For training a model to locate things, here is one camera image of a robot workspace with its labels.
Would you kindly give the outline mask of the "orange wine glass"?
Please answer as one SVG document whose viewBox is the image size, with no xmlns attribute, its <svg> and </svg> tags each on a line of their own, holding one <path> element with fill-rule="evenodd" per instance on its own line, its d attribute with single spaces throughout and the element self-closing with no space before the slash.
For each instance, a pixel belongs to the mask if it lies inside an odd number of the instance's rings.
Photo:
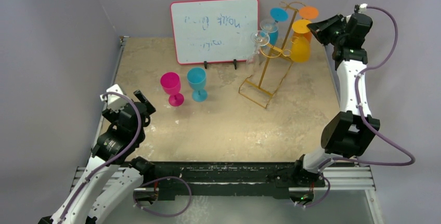
<svg viewBox="0 0 441 224">
<path fill-rule="evenodd" d="M 316 19 L 319 16 L 317 8 L 312 6 L 305 6 L 299 10 L 301 19 L 294 21 L 291 29 L 294 32 L 294 37 L 304 37 L 310 43 L 312 40 L 312 33 L 307 27 L 311 23 L 311 20 Z"/>
</svg>

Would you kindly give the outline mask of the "yellow wine glass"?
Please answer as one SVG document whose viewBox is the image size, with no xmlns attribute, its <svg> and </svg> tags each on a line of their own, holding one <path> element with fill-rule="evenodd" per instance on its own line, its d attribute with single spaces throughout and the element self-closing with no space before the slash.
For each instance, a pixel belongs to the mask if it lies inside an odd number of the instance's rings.
<svg viewBox="0 0 441 224">
<path fill-rule="evenodd" d="M 301 19 L 295 21 L 291 26 L 293 35 L 290 58 L 294 62 L 302 63 L 309 60 L 312 33 L 307 25 L 310 23 L 309 20 Z"/>
</svg>

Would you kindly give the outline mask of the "pink wine glass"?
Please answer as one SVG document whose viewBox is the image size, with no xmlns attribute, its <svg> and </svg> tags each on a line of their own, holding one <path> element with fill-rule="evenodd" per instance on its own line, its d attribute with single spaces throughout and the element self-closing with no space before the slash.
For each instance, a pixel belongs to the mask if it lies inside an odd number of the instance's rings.
<svg viewBox="0 0 441 224">
<path fill-rule="evenodd" d="M 161 76 L 160 84 L 166 94 L 168 102 L 173 107 L 179 107 L 184 103 L 184 96 L 180 93 L 180 77 L 175 72 L 167 72 Z"/>
</svg>

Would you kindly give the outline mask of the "light blue wine glass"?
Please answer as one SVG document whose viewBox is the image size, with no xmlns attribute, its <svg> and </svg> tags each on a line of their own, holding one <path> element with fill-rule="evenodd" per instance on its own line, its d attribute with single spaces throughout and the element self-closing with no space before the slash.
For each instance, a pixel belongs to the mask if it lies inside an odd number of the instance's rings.
<svg viewBox="0 0 441 224">
<path fill-rule="evenodd" d="M 206 72 L 203 68 L 192 68 L 187 73 L 187 81 L 193 90 L 192 99 L 196 102 L 203 102 L 207 99 Z"/>
</svg>

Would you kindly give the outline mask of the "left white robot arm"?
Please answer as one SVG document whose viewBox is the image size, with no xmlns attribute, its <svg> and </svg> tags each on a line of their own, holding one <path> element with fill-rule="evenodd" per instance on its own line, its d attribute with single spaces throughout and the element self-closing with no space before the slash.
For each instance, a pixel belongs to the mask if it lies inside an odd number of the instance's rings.
<svg viewBox="0 0 441 224">
<path fill-rule="evenodd" d="M 118 86 L 100 96 L 107 103 L 102 116 L 110 126 L 98 137 L 86 169 L 68 198 L 54 214 L 41 218 L 40 223 L 103 223 L 136 183 L 142 187 L 154 183 L 154 171 L 146 167 L 131 168 L 118 182 L 104 189 L 126 158 L 144 141 L 144 128 L 156 111 L 140 90 L 134 91 L 134 96 L 137 101 L 124 95 Z"/>
</svg>

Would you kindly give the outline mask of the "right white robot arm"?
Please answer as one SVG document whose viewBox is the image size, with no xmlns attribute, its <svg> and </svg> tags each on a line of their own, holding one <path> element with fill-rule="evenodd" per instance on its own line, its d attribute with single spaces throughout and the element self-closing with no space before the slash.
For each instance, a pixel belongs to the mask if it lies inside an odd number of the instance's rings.
<svg viewBox="0 0 441 224">
<path fill-rule="evenodd" d="M 310 186 L 331 164 L 361 156 L 375 137 L 380 121 L 372 117 L 362 73 L 368 63 L 362 45 L 372 25 L 372 19 L 359 12 L 307 25 L 319 43 L 334 47 L 332 59 L 340 85 L 340 111 L 323 129 L 320 148 L 302 155 L 293 166 L 268 176 L 279 186 Z"/>
</svg>

